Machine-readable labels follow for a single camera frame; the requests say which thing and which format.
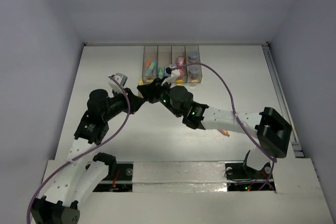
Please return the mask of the green highlighter pen bottom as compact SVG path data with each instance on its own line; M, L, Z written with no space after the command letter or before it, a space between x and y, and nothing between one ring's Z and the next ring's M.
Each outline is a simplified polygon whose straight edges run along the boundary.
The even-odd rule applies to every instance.
M152 75L152 70L153 70L153 62L151 62L150 66L147 68L145 72L145 76L151 76Z

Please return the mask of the small clear jar blue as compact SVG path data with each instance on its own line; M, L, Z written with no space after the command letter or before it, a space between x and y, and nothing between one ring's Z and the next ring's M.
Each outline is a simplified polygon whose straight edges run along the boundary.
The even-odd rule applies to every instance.
M190 65L188 67L188 74L192 77L197 77L201 74L200 65Z

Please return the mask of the blue highlighter pen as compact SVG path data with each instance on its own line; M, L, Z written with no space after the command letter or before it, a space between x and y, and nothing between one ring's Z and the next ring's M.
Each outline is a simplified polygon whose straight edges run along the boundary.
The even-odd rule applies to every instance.
M157 76L157 70L158 70L158 63L157 61L153 61L153 70L152 70L152 76Z

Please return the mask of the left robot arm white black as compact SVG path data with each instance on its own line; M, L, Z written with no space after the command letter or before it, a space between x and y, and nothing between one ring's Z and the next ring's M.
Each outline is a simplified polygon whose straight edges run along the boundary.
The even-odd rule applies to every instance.
M129 117L145 100L128 88L97 89L89 94L67 161L47 177L29 202L26 221L30 223L78 223L80 207L103 179L116 174L116 157L98 152L107 143L108 122L120 113Z

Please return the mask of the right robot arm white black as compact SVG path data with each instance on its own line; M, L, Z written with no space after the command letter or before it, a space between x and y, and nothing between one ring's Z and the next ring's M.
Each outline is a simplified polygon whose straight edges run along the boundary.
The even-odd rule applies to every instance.
M248 178L260 173L272 161L287 156L292 126L274 108L265 107L259 113L221 110L194 101L193 94L184 86L171 86L156 78L137 87L148 103L161 103L182 123L193 130L226 130L246 134L254 149L248 151L241 171Z

